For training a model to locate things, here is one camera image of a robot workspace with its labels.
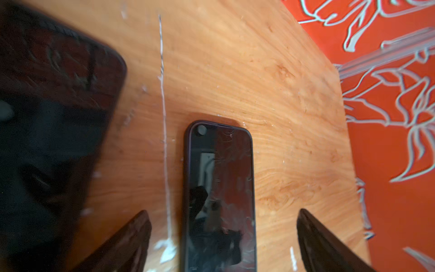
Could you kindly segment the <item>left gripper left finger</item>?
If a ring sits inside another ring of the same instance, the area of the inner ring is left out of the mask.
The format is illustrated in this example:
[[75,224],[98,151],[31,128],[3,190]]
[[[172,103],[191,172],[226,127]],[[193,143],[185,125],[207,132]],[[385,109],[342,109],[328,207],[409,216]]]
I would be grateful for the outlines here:
[[148,212],[142,210],[72,271],[142,272],[151,231]]

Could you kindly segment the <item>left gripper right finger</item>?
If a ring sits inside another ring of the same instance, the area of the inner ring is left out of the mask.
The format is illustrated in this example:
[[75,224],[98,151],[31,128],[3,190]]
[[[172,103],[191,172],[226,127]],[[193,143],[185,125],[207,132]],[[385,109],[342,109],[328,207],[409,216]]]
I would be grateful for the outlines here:
[[306,271],[374,271],[308,210],[300,209],[296,227],[301,258]]

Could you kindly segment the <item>black smartphone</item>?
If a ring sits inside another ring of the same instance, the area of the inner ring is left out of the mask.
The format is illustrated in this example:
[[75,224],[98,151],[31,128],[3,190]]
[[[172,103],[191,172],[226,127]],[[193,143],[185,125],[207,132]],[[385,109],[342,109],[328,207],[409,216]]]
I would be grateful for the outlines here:
[[127,67],[18,1],[1,7],[1,270],[65,266]]
[[253,140],[198,120],[184,135],[183,272],[257,270]]

